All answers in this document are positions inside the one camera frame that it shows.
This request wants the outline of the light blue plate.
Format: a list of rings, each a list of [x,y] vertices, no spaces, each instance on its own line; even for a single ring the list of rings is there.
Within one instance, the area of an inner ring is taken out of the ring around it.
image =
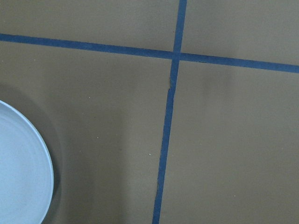
[[[0,222],[42,223],[53,189],[53,165],[43,138],[23,114],[1,101]]]

